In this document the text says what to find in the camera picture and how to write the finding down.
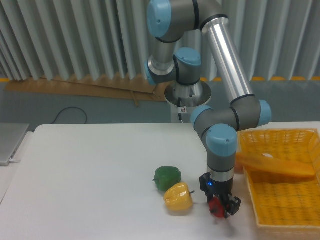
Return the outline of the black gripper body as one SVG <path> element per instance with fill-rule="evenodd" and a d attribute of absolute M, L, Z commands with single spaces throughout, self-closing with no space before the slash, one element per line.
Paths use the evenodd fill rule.
<path fill-rule="evenodd" d="M 232 195 L 234 178 L 227 181 L 215 181 L 211 179 L 210 173 L 205 173 L 199 178 L 200 190 L 202 192 L 213 192 L 215 197 L 221 198 L 225 195 Z"/>

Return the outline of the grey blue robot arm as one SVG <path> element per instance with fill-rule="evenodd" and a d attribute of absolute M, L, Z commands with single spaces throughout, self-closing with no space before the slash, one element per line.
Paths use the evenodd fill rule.
<path fill-rule="evenodd" d="M 201 57 L 191 48 L 175 51 L 184 33 L 199 30 L 207 40 L 224 81 L 230 106 L 213 110 L 196 105 L 190 121 L 207 155 L 207 171 L 199 179 L 210 212 L 218 218 L 236 214 L 241 200 L 232 195 L 237 133 L 268 124 L 270 105 L 254 95 L 228 29 L 229 18 L 214 0 L 152 0 L 147 6 L 147 26 L 155 38 L 152 55 L 145 61 L 150 84 L 175 81 L 186 87 L 200 84 Z"/>

